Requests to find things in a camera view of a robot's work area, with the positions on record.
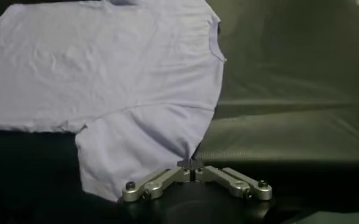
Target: wrinkled cloth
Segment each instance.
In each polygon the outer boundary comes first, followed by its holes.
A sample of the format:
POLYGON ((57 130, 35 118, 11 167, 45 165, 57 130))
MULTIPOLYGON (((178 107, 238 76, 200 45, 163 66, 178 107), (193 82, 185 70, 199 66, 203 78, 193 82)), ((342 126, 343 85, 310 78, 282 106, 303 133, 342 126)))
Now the wrinkled cloth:
POLYGON ((0 17, 0 130, 73 132, 84 191, 189 158, 218 101, 219 18, 204 0, 10 6, 0 17))

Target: metal bracket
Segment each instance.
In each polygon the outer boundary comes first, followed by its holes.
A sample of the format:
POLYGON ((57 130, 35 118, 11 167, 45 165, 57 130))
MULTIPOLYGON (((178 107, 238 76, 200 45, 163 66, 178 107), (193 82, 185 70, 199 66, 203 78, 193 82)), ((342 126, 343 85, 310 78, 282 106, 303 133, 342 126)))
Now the metal bracket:
POLYGON ((123 200, 126 202, 137 201, 144 194, 147 194, 150 199, 159 198, 173 182, 183 183, 189 180, 190 171, 184 170, 182 167, 176 167, 172 170, 159 170, 140 182, 128 182, 123 189, 123 200))
POLYGON ((188 181, 216 182, 239 198, 254 197, 265 201, 272 198, 272 188, 265 181, 253 180, 230 168, 219 170, 212 166, 203 167, 202 163, 190 160, 178 162, 178 167, 172 170, 156 171, 140 182, 128 182, 123 189, 123 200, 133 202, 142 196, 151 200, 159 198, 174 182, 188 181))
POLYGON ((265 181, 256 181, 231 168, 219 170, 212 166, 205 167, 196 171, 196 180, 201 182, 217 182, 229 192, 240 198, 257 200, 270 200, 272 198, 272 188, 265 181))

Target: bolt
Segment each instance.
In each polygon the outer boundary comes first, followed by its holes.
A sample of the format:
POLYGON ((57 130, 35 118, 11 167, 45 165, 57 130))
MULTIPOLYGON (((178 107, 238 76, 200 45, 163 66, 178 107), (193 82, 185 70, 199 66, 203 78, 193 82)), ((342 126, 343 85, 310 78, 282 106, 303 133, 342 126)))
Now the bolt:
POLYGON ((251 194, 251 190, 249 188, 247 188, 246 190, 244 190, 243 192, 243 197, 247 200, 252 198, 252 194, 251 194))
POLYGON ((269 184, 266 181, 261 180, 261 181, 258 182, 258 187, 260 187, 260 188, 268 188, 269 184))
POLYGON ((128 183, 126 183, 126 190, 127 191, 131 191, 134 190, 136 188, 136 183, 133 181, 130 181, 128 183))
POLYGON ((243 186, 243 185, 246 185, 246 182, 236 181, 236 182, 235 182, 235 185, 236 185, 236 186, 243 186))

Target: light purple t-shirt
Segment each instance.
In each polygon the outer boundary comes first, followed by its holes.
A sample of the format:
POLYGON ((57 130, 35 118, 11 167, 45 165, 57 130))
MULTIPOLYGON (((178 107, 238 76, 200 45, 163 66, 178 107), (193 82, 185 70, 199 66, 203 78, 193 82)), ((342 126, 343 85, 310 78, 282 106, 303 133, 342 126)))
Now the light purple t-shirt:
POLYGON ((194 153, 224 57, 204 0, 112 1, 0 17, 0 130, 77 133, 83 189, 114 201, 194 153))

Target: t-shirt sleeve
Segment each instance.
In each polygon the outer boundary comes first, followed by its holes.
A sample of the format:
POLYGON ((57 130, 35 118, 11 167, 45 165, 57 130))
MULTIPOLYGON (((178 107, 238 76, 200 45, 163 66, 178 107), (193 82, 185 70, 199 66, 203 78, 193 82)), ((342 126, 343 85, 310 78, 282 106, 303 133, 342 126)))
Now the t-shirt sleeve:
POLYGON ((189 158, 214 111, 160 104, 100 117, 76 136, 85 192, 116 201, 128 181, 189 158))

